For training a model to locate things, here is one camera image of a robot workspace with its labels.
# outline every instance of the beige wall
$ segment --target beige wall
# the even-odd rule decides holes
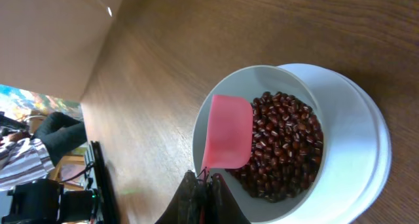
[[[0,84],[79,101],[120,2],[0,0]]]

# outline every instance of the pink object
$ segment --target pink object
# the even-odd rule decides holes
[[[251,155],[253,109],[236,96],[214,95],[208,116],[207,139],[201,171],[240,168]]]

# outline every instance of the table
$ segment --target table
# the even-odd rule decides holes
[[[419,219],[419,0],[124,0],[82,99],[123,223],[154,223],[192,169],[207,93],[257,64],[310,63],[355,81],[392,136],[392,170],[354,223]]]

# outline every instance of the dark pants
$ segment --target dark pants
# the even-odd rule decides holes
[[[59,112],[51,113],[32,138],[44,143],[54,166],[65,154],[87,141],[84,123]]]

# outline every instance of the plaid shirt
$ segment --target plaid shirt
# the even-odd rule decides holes
[[[0,147],[0,190],[46,177],[54,169],[40,139],[22,139]]]

